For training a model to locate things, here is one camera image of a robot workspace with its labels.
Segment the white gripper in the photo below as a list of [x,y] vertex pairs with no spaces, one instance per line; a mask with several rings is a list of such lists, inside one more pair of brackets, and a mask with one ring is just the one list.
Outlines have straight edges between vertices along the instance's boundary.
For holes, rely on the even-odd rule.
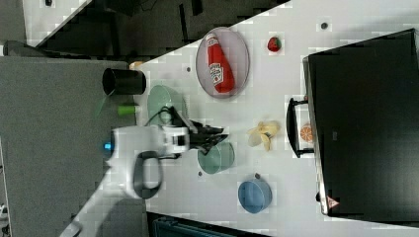
[[190,136],[186,127],[163,126],[164,145],[169,154],[180,154],[191,149],[198,149],[204,154],[228,137],[222,127],[214,127],[200,122],[193,122],[194,129]]

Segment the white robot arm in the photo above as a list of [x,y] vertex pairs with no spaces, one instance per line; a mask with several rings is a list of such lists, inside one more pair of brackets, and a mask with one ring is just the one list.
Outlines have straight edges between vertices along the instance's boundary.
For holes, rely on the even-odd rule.
[[177,159],[197,149],[207,154],[227,135],[221,127],[198,122],[179,125],[125,126],[113,130],[114,151],[109,169],[59,237],[96,237],[113,207],[123,199],[149,199],[160,190],[145,182],[144,163]]

